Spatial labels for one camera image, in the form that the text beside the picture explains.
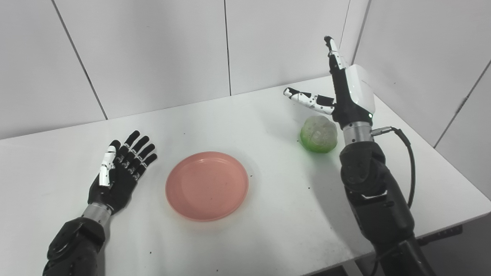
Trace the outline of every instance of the wall seam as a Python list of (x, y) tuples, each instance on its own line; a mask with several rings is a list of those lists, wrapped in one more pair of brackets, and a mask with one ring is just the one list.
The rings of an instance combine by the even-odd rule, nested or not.
[(77, 48), (75, 48), (75, 44), (73, 43), (72, 37), (70, 36), (70, 33), (68, 32), (68, 29), (65, 25), (65, 21), (61, 17), (61, 13), (58, 10), (58, 6), (56, 5), (55, 0), (51, 0), (51, 3), (53, 4), (53, 7), (55, 7), (56, 14), (58, 15), (58, 18), (60, 19), (61, 25), (63, 26), (63, 29), (65, 30), (65, 33), (68, 37), (68, 40), (70, 41), (70, 44), (72, 45), (73, 51), (75, 52), (75, 55), (77, 56), (77, 59), (79, 60), (80, 66), (82, 67), (83, 73), (85, 74), (85, 77), (87, 78), (87, 81), (89, 82), (90, 88), (92, 89), (92, 93), (94, 93), (94, 97), (97, 100), (99, 107), (101, 108), (102, 114), (104, 115), (104, 118), (107, 120), (108, 116), (106, 115), (106, 111), (104, 111), (104, 107), (102, 106), (102, 103), (99, 100), (99, 96), (97, 95), (97, 92), (95, 91), (94, 85), (92, 84), (92, 81), (90, 80), (89, 74), (87, 73), (87, 70), (85, 69), (85, 66), (83, 65), (82, 59), (80, 58), (80, 55), (79, 55), (79, 52), (77, 51)]

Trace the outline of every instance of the pink plate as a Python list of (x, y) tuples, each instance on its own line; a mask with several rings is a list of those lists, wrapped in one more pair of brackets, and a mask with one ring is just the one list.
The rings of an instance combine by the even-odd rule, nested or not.
[(194, 221), (214, 221), (242, 203), (249, 178), (242, 164), (220, 152), (201, 152), (170, 172), (165, 196), (176, 212)]

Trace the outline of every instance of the black cable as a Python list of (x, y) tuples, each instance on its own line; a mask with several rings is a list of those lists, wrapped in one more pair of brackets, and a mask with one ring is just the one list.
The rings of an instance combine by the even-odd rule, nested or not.
[(373, 265), (372, 273), (370, 273), (370, 276), (375, 276), (375, 273), (377, 273), (377, 268), (379, 268), (379, 262), (375, 262)]
[(404, 135), (402, 130), (396, 128), (391, 129), (397, 136), (399, 136), (404, 145), (406, 145), (406, 147), (408, 148), (409, 162), (411, 164), (411, 188), (409, 190), (408, 206), (409, 208), (411, 208), (412, 201), (414, 200), (414, 190), (416, 189), (416, 164), (414, 161), (414, 153), (412, 152), (411, 142), (409, 142), (409, 139), (406, 137), (406, 135)]
[[(396, 129), (391, 127), (390, 130), (393, 131), (402, 140), (404, 145), (408, 148), (409, 162), (411, 166), (411, 185), (409, 189), (408, 207), (411, 208), (412, 202), (414, 200), (414, 191), (416, 190), (416, 163), (414, 161), (414, 153), (412, 152), (411, 142), (409, 142), (408, 137), (406, 137), (406, 135), (402, 132), (401, 129)], [(394, 247), (388, 250), (387, 252), (385, 252), (384, 254), (380, 255), (379, 257), (375, 258), (375, 264), (369, 276), (375, 276), (375, 273), (377, 273), (377, 268), (379, 267), (380, 259), (384, 258), (389, 253), (393, 252), (396, 248), (397, 247)]]

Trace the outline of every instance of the silver cylindrical joint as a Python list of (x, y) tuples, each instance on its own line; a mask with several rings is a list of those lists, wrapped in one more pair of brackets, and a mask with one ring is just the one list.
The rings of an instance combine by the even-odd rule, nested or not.
[(104, 226), (108, 222), (111, 213), (111, 208), (109, 208), (107, 205), (93, 202), (87, 206), (82, 214), (82, 217), (96, 221), (100, 225)]
[(343, 128), (344, 144), (373, 141), (372, 127), (367, 122), (353, 122)]

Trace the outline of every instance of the cable connector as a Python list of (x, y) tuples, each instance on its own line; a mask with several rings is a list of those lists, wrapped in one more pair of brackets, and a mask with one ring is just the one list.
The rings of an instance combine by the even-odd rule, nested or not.
[(385, 133), (389, 133), (393, 131), (393, 127), (383, 127), (383, 128), (377, 128), (371, 131), (372, 136), (379, 136)]

